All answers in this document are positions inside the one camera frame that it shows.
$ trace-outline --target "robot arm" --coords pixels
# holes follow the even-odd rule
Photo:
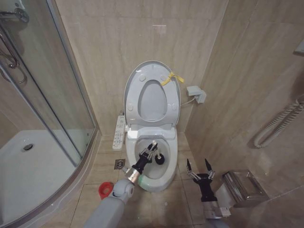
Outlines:
[[[157,143],[154,141],[141,153],[139,160],[126,172],[126,179],[119,180],[108,197],[103,199],[91,217],[86,221],[85,228],[115,228],[123,216],[124,206],[134,193],[134,185],[143,173],[146,164],[152,162]]]
[[[199,185],[202,194],[201,201],[204,205],[204,214],[207,219],[219,219],[221,217],[230,216],[230,211],[227,207],[219,207],[218,199],[215,197],[210,184],[212,183],[215,172],[211,165],[205,159],[208,173],[195,174],[192,172],[191,165],[187,159],[188,175],[193,178],[193,181]]]

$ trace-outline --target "yellow tie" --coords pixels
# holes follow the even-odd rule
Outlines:
[[[166,81],[163,81],[161,83],[161,85],[164,86],[165,84],[167,84],[168,82],[170,82],[170,80],[171,80],[172,77],[176,78],[181,83],[184,83],[184,81],[185,81],[182,77],[180,77],[178,75],[175,75],[173,72],[170,72],[170,74],[169,74],[168,78],[166,79]]]

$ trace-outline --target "stainless steel box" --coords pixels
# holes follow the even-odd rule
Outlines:
[[[223,175],[223,179],[236,202],[236,208],[254,207],[269,199],[249,170],[229,171]]]

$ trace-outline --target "shower enclosure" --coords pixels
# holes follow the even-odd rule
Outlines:
[[[53,0],[0,0],[0,74],[2,228],[53,205],[98,126]]]

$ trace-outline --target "floor drain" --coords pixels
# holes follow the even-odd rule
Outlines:
[[[34,144],[28,144],[28,145],[26,145],[25,147],[23,147],[23,151],[25,152],[25,151],[29,151],[30,149],[32,149],[34,147]]]
[[[124,167],[125,159],[116,159],[115,160],[115,170],[121,170]]]

